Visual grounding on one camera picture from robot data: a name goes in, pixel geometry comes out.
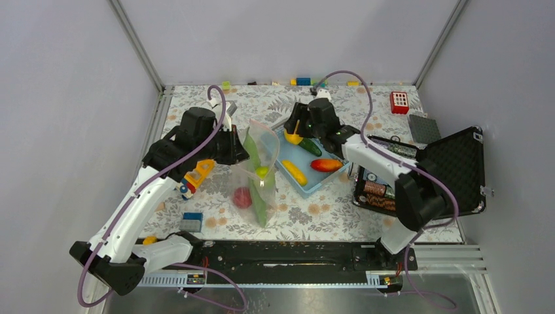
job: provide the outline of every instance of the red pepper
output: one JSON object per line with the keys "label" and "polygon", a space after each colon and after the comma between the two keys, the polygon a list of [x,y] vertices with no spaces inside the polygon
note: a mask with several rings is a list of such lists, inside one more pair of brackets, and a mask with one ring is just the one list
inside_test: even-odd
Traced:
{"label": "red pepper", "polygon": [[310,167],[319,172],[335,172],[343,167],[343,163],[337,159],[316,159]]}

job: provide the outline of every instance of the black case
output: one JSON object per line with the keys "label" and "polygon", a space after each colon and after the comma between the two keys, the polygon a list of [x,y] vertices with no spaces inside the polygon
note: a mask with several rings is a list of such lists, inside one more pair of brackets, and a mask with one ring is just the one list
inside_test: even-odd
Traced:
{"label": "black case", "polygon": [[[417,162],[428,158],[436,163],[439,171],[437,179],[443,182],[457,199],[459,216],[481,213],[486,209],[486,197],[482,193],[482,187],[486,186],[486,177],[484,174],[484,144],[480,128],[467,128],[439,141],[435,141],[424,149],[418,149],[418,147],[413,145],[381,137],[370,136],[369,138],[415,148],[418,150],[416,153]],[[364,192],[364,170],[362,167],[359,168],[353,203],[358,207],[396,217],[397,215],[394,211],[371,206],[359,201],[360,196],[367,195]],[[453,212],[442,213],[436,219],[450,217],[453,217]]]}

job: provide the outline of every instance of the red box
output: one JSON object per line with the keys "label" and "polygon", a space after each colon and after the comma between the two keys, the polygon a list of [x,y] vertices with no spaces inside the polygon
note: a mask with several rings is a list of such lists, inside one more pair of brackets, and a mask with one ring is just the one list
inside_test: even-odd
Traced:
{"label": "red box", "polygon": [[406,114],[408,112],[408,96],[405,92],[391,92],[391,113]]}

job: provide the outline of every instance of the tool case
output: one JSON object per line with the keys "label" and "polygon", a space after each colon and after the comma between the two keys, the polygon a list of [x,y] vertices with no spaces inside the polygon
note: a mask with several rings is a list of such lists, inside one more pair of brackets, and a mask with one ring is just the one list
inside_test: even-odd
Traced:
{"label": "tool case", "polygon": [[[486,209],[486,179],[484,174],[484,142],[482,129],[476,126],[435,141],[424,149],[414,145],[370,136],[370,140],[416,150],[416,161],[429,159],[437,165],[437,179],[453,193],[459,204],[459,216],[481,213]],[[380,178],[370,175],[371,169],[359,168],[353,203],[365,209],[396,217],[395,200],[375,196],[364,191],[367,179],[380,183]],[[453,217],[446,209],[436,219]]]}

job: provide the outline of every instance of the green lime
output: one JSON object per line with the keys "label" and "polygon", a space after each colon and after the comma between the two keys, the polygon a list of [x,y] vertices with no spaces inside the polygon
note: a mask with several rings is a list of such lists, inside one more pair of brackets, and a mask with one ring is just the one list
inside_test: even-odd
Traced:
{"label": "green lime", "polygon": [[261,179],[263,179],[263,178],[265,178],[265,176],[268,174],[268,167],[264,167],[264,166],[258,167],[257,170],[256,170],[256,172],[257,172],[257,175],[258,175]]}

